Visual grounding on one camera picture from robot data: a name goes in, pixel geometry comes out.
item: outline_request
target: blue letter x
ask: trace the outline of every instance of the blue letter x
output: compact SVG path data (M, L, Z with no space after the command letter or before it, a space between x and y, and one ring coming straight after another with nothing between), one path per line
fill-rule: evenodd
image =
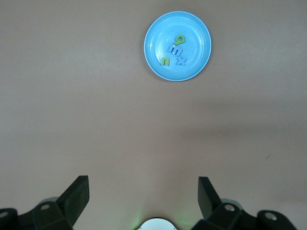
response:
M186 61L185 58L178 57L178 61L179 61L179 62L177 62L177 65L183 65L183 66L186 65L186 64L184 63L184 62Z

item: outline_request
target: blue letter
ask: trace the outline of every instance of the blue letter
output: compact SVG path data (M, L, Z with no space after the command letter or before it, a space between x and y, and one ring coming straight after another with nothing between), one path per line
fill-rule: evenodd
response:
M172 52L173 54L176 54L176 56L180 56L181 52L182 52L182 48L179 48L175 45L172 45L168 48L169 52Z
M177 62L177 65L183 65L183 66L186 65L186 64L184 63L184 62L186 61L185 58L178 57L178 61L179 61L179 62Z

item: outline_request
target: beige table surface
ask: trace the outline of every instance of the beige table surface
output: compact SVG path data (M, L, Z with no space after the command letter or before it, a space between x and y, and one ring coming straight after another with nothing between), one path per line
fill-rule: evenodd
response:
M156 76L151 23L199 16L205 69ZM22 214L78 175L91 198L76 230L202 217L199 176L256 215L307 229L307 1L0 0L0 207Z

